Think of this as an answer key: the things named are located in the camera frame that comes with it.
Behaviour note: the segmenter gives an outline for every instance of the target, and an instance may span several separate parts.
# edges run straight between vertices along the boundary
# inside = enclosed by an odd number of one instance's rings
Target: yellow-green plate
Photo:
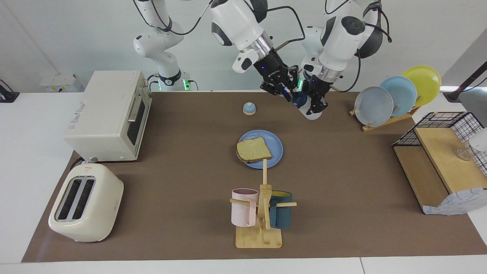
[[[433,69],[427,66],[416,66],[405,71],[402,76],[411,80],[416,87],[418,100],[415,107],[426,105],[440,92],[441,77]]]

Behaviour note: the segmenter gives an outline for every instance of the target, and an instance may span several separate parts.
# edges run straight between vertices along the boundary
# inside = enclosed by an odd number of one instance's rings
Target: brown table
[[[265,93],[154,94],[139,159],[106,164],[125,185],[111,234],[76,243],[49,229],[65,172],[22,261],[487,254],[468,215],[422,213],[391,147],[412,119],[364,133],[347,114],[355,97],[329,93],[330,106],[309,121]],[[242,112],[247,101],[257,106],[253,116]],[[281,139],[269,184],[298,202],[280,249],[235,248],[230,192],[258,189],[262,179],[235,155],[253,129]]]

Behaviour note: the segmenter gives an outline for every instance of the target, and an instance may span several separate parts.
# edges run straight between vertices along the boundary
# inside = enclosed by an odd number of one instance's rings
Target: teal mug
[[[278,203],[293,201],[293,194],[287,191],[273,191],[270,200],[270,222],[272,228],[286,229],[291,226],[291,208],[277,207]]]

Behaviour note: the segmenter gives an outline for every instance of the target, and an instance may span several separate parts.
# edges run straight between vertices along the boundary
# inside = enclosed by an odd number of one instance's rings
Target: white cup
[[[232,198],[250,202],[250,206],[232,203],[232,224],[239,227],[255,226],[259,192],[250,188],[237,188],[232,190]]]

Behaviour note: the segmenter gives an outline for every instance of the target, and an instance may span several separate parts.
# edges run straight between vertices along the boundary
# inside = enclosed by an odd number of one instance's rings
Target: clear glass
[[[466,141],[461,147],[455,150],[456,155],[464,161],[472,161],[475,155],[479,153],[478,150],[470,146],[470,142]]]

